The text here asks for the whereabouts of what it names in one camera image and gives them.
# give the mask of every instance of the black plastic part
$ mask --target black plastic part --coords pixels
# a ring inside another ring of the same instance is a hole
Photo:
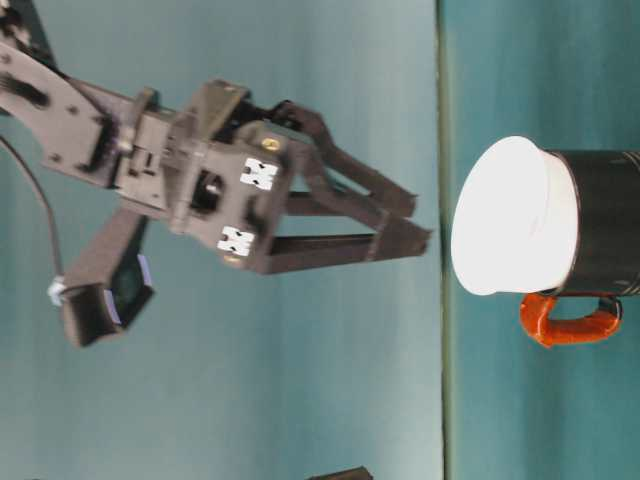
[[[223,184],[219,175],[203,170],[198,178],[191,208],[199,213],[211,213],[218,208],[222,196]]]
[[[49,40],[33,0],[10,0],[7,13],[6,22],[24,28],[31,37],[31,44],[20,45],[21,49],[39,62],[55,69],[56,60],[53,50],[49,45]],[[8,29],[8,24],[3,25],[3,27]]]
[[[65,274],[65,334],[85,347],[123,333],[153,290],[140,248],[146,217],[120,209]]]
[[[578,200],[578,244],[565,283],[570,296],[640,294],[640,154],[552,151],[569,168]]]
[[[598,301],[598,310],[610,313],[620,320],[622,320],[622,315],[624,313],[622,309],[622,302],[616,297],[600,297],[600,300]]]
[[[283,126],[295,125],[313,141],[288,143],[283,163],[302,175],[309,192],[291,192],[283,213],[350,217],[374,233],[275,237],[269,242],[269,251],[254,256],[251,269],[273,274],[420,256],[426,252],[431,231],[406,218],[415,209],[415,195],[340,150],[319,114],[283,102],[270,116]],[[366,193],[333,180],[332,170]]]
[[[343,472],[311,477],[309,480],[373,480],[373,477],[365,467],[359,467]]]
[[[0,74],[0,90],[6,90],[14,95],[24,98],[33,106],[47,108],[49,96],[27,82],[22,82],[7,74]]]

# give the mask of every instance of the mug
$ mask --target mug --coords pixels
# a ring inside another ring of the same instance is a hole
[[[508,137],[478,160],[454,215],[451,255],[462,285],[521,292],[521,323],[545,347],[596,342],[620,328],[619,297],[640,294],[640,153],[543,150]],[[552,320],[559,297],[598,299]]]

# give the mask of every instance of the metal bracket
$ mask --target metal bracket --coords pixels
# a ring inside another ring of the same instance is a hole
[[[142,115],[144,115],[144,112],[147,111],[148,108],[155,105],[157,100],[158,92],[153,88],[145,87],[133,101],[131,109],[120,127],[118,149],[122,155],[130,156],[133,153],[133,145],[142,120]]]
[[[0,90],[0,108],[20,120],[38,139],[45,167],[89,180],[84,172],[92,166],[103,132],[102,113],[65,78],[30,56],[0,43],[0,72],[45,92],[46,106]]]

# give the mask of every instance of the teal table surface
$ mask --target teal table surface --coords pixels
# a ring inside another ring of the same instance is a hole
[[[471,166],[503,136],[640,148],[637,2],[444,0],[440,21],[446,232]],[[609,341],[547,351],[520,328],[520,296],[474,297],[445,261],[450,478],[638,478],[640,301],[624,301]]]
[[[366,465],[441,478],[440,242],[431,0],[36,1],[66,73],[180,108],[213,77],[325,114],[336,141],[420,195],[419,259],[258,277],[153,224],[157,295],[122,338],[76,350],[45,290],[46,228],[0,162],[0,479],[301,480]],[[115,208],[38,166],[67,264]],[[328,232],[353,228],[321,221]],[[286,222],[288,232],[317,232]]]

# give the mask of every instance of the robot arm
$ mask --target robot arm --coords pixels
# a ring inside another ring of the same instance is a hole
[[[121,209],[139,217],[130,219],[131,229],[143,218],[163,221],[235,268],[281,273],[417,256],[427,248],[430,232],[409,220],[415,197],[339,149],[318,114],[291,102],[261,109],[248,89],[222,80],[205,84],[175,112],[150,88],[131,99],[68,77],[57,70],[29,0],[0,0],[0,109],[33,132],[45,167],[119,194]],[[296,177],[307,191],[291,191]],[[372,233],[279,237],[283,215],[350,217]],[[86,271],[88,258],[70,270]],[[105,272],[116,265],[101,268],[109,290]],[[73,298],[87,297],[78,293],[78,278]],[[58,279],[53,291],[63,303],[73,301],[65,288]],[[98,323],[113,323],[113,308],[100,309],[105,319]]]

